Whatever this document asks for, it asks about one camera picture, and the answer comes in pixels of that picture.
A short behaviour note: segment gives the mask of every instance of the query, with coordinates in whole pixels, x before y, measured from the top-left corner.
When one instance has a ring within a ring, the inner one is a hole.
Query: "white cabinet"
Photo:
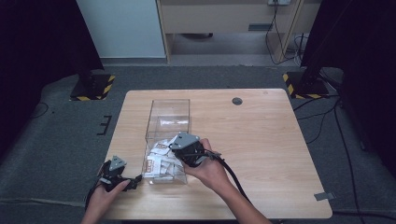
[[[101,58],[165,58],[156,0],[77,0]]]

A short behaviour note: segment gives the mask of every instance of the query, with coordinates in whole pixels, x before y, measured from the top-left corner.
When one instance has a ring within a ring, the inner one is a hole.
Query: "transparent plastic container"
[[[142,175],[150,184],[187,184],[181,162],[167,147],[180,132],[190,132],[190,100],[153,100],[142,168]]]

